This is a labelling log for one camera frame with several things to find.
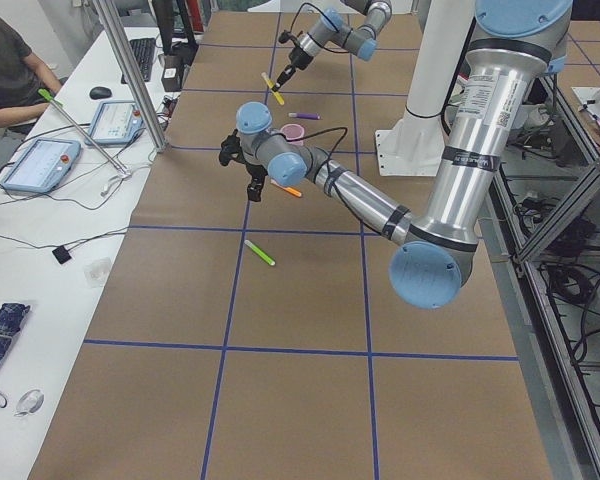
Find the green highlighter pen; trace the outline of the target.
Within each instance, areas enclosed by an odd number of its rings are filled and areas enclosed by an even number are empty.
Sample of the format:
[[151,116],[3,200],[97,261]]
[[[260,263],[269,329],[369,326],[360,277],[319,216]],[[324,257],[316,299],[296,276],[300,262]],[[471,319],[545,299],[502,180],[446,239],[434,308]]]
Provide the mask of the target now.
[[271,267],[276,265],[276,261],[251,240],[245,239],[244,245],[255,255],[257,255],[262,261],[264,261],[267,265]]

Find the diagonal metal rod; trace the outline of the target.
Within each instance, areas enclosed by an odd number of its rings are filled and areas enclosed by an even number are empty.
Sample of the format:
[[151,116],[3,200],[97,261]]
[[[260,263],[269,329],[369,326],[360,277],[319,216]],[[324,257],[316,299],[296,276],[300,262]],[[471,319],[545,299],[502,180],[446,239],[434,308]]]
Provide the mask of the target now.
[[45,88],[40,88],[38,90],[38,94],[50,105],[52,105],[65,120],[67,120],[73,127],[77,129],[77,132],[114,167],[122,179],[126,179],[131,176],[131,171],[121,161],[112,157],[103,147],[98,145],[91,135],[65,111],[63,105],[57,101],[48,90]]

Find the orange highlighter pen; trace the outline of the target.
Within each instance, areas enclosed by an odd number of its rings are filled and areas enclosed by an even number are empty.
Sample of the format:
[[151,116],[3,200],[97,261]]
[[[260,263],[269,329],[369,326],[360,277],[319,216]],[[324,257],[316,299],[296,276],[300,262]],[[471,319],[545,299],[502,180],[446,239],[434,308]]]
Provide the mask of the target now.
[[288,194],[296,197],[296,198],[302,198],[303,197],[303,194],[299,190],[297,190],[297,189],[295,189],[293,187],[282,186],[279,183],[275,182],[274,180],[271,180],[271,184],[274,185],[274,186],[276,186],[277,188],[285,191],[286,193],[288,193]]

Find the person in dark shirt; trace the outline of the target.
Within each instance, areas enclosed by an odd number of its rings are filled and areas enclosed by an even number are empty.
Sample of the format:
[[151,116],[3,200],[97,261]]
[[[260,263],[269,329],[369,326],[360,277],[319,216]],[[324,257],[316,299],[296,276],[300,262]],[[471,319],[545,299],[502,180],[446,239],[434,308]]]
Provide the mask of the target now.
[[56,94],[62,82],[0,17],[0,129],[27,134],[48,103],[41,89]]

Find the aluminium frame post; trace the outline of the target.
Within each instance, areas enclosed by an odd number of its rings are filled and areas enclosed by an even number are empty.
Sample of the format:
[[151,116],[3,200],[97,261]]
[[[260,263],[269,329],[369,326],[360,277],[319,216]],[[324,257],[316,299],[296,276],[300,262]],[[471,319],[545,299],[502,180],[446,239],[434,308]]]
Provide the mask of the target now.
[[93,4],[155,150],[161,153],[167,141],[116,7],[110,0],[94,0]]

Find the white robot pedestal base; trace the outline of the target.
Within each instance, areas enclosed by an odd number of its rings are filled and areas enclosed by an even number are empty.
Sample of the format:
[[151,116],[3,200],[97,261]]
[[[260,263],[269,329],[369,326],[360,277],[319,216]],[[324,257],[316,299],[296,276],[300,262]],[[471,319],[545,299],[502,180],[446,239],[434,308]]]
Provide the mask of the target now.
[[382,176],[434,176],[445,147],[442,127],[447,94],[457,77],[475,18],[473,1],[421,1],[423,37],[402,118],[376,132]]

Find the clear oval tape dispenser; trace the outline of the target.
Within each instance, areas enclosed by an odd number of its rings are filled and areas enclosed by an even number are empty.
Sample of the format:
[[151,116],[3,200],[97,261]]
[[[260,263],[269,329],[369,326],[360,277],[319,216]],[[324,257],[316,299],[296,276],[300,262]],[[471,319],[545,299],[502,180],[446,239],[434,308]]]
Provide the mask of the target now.
[[43,405],[44,393],[39,389],[27,391],[18,400],[15,408],[16,417],[24,417],[36,413]]

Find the black computer mouse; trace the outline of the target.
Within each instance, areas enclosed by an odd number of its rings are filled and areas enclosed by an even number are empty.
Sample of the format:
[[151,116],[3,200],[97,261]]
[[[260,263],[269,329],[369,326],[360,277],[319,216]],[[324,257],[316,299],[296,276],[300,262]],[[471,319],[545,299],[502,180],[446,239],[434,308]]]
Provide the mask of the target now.
[[89,92],[89,97],[92,100],[107,99],[112,96],[112,91],[104,86],[93,87]]

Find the black keyboard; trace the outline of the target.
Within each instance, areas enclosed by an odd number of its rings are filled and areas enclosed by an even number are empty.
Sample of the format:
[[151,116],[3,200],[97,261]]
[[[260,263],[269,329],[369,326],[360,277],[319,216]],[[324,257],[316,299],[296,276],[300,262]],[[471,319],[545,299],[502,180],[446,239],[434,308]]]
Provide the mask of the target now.
[[137,38],[129,41],[132,53],[138,64],[144,82],[151,80],[155,59],[156,40],[154,38]]

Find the far blue teach pendant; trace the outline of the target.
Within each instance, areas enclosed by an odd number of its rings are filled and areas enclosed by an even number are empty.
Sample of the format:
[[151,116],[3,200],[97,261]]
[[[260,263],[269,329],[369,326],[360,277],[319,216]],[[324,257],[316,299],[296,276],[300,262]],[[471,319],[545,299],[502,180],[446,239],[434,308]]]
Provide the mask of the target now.
[[140,110],[134,101],[101,101],[90,123],[88,135],[101,146],[123,146],[143,126]]

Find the clear plastic bag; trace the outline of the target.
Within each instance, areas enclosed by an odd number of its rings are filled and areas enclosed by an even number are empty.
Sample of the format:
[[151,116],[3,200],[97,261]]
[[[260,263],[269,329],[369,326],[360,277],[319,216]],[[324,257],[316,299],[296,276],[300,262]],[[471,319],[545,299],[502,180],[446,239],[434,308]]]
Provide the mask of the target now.
[[91,288],[103,287],[109,277],[112,268],[110,258],[100,258],[83,267],[87,284]]

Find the small black square device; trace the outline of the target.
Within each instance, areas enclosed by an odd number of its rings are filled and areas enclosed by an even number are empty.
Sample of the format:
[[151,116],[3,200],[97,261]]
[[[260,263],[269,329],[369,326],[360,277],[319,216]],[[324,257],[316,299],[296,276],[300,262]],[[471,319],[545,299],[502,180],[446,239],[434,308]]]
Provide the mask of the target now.
[[52,255],[60,265],[63,265],[72,259],[70,250],[64,245],[55,247],[52,250]]

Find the pink mesh pen holder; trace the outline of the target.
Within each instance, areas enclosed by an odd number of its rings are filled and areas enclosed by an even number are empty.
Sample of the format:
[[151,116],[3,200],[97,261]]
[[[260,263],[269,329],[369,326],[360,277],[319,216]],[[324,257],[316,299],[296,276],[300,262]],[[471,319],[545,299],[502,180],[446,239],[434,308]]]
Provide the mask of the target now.
[[280,128],[286,140],[293,144],[302,146],[304,144],[305,129],[297,123],[287,123]]

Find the folded blue umbrella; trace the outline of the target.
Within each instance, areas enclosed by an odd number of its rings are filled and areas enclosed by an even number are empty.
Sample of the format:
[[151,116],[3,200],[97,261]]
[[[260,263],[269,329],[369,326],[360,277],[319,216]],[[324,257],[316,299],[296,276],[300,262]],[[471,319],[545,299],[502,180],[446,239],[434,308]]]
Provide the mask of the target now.
[[[23,303],[3,303],[0,308],[0,363],[6,356],[16,334],[31,309]],[[6,396],[0,392],[0,408],[8,405]]]

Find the near blue teach pendant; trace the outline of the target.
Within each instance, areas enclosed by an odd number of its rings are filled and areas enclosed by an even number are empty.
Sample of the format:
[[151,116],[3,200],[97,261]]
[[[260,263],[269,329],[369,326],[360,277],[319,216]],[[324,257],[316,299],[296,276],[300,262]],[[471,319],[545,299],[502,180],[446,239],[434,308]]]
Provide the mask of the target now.
[[0,187],[10,192],[50,192],[68,174],[81,150],[78,141],[38,138],[24,150]]

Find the blue teach pendant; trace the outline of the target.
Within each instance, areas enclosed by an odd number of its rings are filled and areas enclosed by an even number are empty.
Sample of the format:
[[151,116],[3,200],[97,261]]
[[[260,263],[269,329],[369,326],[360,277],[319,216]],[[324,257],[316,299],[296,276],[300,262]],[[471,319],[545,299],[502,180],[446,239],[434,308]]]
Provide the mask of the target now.
[[81,150],[78,141],[38,138],[24,150],[0,187],[10,192],[50,192],[68,174]]
[[140,110],[134,101],[101,101],[90,123],[88,135],[101,146],[123,146],[143,126]]

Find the yellow highlighter pen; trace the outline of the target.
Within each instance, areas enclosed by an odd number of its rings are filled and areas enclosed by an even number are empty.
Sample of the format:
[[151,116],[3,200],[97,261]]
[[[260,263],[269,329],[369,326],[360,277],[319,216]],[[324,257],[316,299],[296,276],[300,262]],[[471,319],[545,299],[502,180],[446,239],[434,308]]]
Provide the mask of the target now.
[[271,78],[269,77],[269,75],[266,72],[262,72],[261,73],[261,77],[262,77],[263,81],[265,82],[267,88],[269,89],[269,91],[273,95],[273,97],[276,100],[276,102],[280,106],[284,106],[285,105],[285,100],[284,100],[283,96],[281,95],[281,93],[276,89],[276,85],[271,80]]

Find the purple highlighter pen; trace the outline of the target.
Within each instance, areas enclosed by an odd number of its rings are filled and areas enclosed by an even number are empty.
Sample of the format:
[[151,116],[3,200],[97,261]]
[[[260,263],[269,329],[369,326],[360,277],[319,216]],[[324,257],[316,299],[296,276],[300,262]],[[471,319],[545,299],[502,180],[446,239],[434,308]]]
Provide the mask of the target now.
[[288,117],[306,120],[321,120],[321,116],[319,114],[306,112],[289,112]]

